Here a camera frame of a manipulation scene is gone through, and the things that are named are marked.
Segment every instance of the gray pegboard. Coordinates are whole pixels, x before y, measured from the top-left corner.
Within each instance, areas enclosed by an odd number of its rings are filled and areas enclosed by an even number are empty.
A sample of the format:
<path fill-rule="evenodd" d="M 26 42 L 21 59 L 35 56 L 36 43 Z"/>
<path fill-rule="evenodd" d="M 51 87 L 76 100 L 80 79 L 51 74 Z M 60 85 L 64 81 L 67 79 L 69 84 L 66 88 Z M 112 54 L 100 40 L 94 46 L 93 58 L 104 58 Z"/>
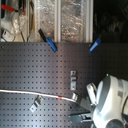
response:
<path fill-rule="evenodd" d="M 128 45 L 101 44 L 93 53 L 89 44 L 0 43 L 0 88 L 37 91 L 71 98 L 70 71 L 77 71 L 76 92 L 87 96 L 86 85 L 96 85 L 106 73 L 128 80 Z M 0 93 L 1 128 L 88 128 L 70 123 L 68 115 L 86 112 L 74 103 L 45 98 L 32 114 L 36 96 Z"/>

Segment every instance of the silver metal part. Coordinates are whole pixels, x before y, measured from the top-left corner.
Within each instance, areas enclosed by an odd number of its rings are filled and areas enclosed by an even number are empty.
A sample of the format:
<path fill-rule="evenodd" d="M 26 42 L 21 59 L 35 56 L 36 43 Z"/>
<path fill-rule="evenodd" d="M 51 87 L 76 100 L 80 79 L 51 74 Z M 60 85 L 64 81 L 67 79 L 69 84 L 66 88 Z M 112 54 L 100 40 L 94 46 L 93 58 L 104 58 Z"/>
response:
<path fill-rule="evenodd" d="M 38 96 L 38 97 L 36 98 L 36 100 L 34 101 L 34 104 L 31 106 L 30 111 L 31 111 L 32 113 L 34 113 L 34 112 L 36 111 L 36 109 L 41 105 L 41 103 L 42 103 L 43 100 L 44 100 L 44 99 L 43 99 L 42 96 Z"/>
<path fill-rule="evenodd" d="M 76 71 L 71 71 L 70 89 L 72 91 L 75 91 L 76 90 Z"/>
<path fill-rule="evenodd" d="M 77 122 L 92 122 L 92 114 L 91 113 L 84 113 L 84 114 L 74 114 L 69 116 L 70 121 L 72 123 Z"/>
<path fill-rule="evenodd" d="M 73 93 L 72 100 L 74 100 L 78 105 L 85 108 L 86 110 L 92 110 L 88 99 L 82 98 L 80 95 Z"/>

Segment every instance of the small metal part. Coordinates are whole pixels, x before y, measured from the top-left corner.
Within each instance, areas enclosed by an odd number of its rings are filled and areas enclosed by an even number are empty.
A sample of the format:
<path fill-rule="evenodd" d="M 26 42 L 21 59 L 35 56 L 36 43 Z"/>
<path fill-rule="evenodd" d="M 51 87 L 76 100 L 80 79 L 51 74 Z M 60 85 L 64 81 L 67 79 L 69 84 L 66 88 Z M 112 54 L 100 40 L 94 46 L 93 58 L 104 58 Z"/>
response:
<path fill-rule="evenodd" d="M 31 111 L 32 113 L 34 113 L 34 112 L 36 111 L 36 109 L 42 104 L 42 101 L 43 101 L 43 100 L 44 100 L 44 99 L 43 99 L 42 96 L 38 96 L 38 97 L 36 98 L 36 100 L 34 101 L 34 104 L 31 106 L 30 111 Z"/>
<path fill-rule="evenodd" d="M 82 98 L 80 95 L 73 93 L 72 100 L 74 100 L 81 107 L 91 111 L 91 106 L 88 99 Z"/>
<path fill-rule="evenodd" d="M 71 86 L 72 91 L 76 90 L 76 71 L 71 71 Z"/>
<path fill-rule="evenodd" d="M 30 111 L 31 111 L 32 113 L 34 113 L 34 112 L 36 111 L 36 109 L 37 109 L 37 106 L 36 106 L 35 104 L 33 104 L 33 105 L 31 106 L 31 108 L 30 108 Z"/>
<path fill-rule="evenodd" d="M 92 114 L 91 113 L 83 113 L 83 114 L 73 114 L 70 115 L 70 122 L 91 122 L 92 121 Z"/>

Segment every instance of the blue handle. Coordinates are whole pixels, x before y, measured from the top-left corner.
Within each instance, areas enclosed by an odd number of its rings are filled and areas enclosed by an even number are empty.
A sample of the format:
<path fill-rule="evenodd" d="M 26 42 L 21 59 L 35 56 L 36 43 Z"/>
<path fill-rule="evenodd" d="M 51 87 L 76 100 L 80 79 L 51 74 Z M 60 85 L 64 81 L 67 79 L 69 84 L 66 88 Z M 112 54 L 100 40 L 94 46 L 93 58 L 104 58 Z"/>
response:
<path fill-rule="evenodd" d="M 91 48 L 89 49 L 90 52 L 92 52 L 101 42 L 100 37 L 94 42 L 94 44 L 91 46 Z"/>
<path fill-rule="evenodd" d="M 54 45 L 52 39 L 48 36 L 46 41 L 49 43 L 49 45 L 52 47 L 53 51 L 56 52 L 57 51 L 57 48 L 56 46 Z"/>

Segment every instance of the white cable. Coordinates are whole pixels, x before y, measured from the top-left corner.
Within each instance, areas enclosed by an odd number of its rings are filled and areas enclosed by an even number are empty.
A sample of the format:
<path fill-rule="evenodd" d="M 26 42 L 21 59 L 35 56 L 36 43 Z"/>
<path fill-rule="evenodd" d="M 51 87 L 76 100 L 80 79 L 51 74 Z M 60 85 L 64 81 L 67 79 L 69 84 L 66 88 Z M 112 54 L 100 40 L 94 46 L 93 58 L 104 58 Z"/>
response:
<path fill-rule="evenodd" d="M 40 96 L 44 96 L 44 97 L 51 97 L 51 98 L 57 98 L 57 99 L 63 99 L 63 100 L 75 102 L 74 100 L 66 98 L 66 97 L 43 94 L 43 93 L 39 93 L 39 92 L 18 91 L 18 90 L 17 91 L 16 90 L 3 90 L 3 89 L 0 89 L 0 92 L 40 95 Z"/>

